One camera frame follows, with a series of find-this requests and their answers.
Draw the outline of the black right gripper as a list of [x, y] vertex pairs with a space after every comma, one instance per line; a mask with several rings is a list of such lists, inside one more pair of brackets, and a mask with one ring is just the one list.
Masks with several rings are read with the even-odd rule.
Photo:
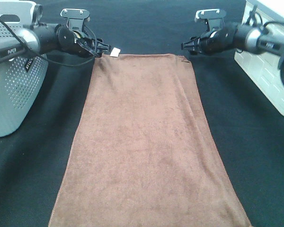
[[186, 43], [181, 44], [181, 50], [189, 53], [213, 55], [235, 48], [234, 36], [238, 30], [238, 23], [228, 22], [221, 27], [210, 28], [201, 34], [200, 37], [193, 36]]

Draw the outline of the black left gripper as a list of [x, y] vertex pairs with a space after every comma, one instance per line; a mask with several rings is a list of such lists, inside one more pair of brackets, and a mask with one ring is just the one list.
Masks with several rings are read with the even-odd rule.
[[65, 26], [56, 29], [58, 46], [62, 52], [81, 58], [101, 57], [103, 53], [111, 53], [112, 47], [103, 43], [100, 38], [92, 39], [88, 34], [74, 32]]

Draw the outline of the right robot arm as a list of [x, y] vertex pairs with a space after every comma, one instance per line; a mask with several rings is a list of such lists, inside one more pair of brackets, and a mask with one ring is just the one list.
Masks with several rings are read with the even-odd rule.
[[258, 23], [255, 15], [256, 7], [249, 13], [244, 24], [224, 22], [226, 11], [223, 9], [201, 9], [195, 14], [195, 21], [203, 21], [207, 30], [200, 36], [193, 36], [181, 48], [191, 55], [213, 55], [223, 51], [238, 49], [252, 54], [265, 52], [279, 56], [277, 68], [280, 71], [284, 86], [284, 36], [274, 35], [268, 28], [269, 24], [283, 25], [281, 21]]

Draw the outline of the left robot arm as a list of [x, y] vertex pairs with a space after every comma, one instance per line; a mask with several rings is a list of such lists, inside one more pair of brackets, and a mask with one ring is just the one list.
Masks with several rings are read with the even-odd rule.
[[88, 10], [62, 9], [66, 25], [40, 22], [42, 14], [43, 6], [34, 1], [0, 0], [0, 26], [9, 32], [0, 35], [0, 64], [18, 56], [44, 59], [43, 54], [58, 50], [85, 58], [85, 65], [111, 51], [85, 25], [90, 20]]

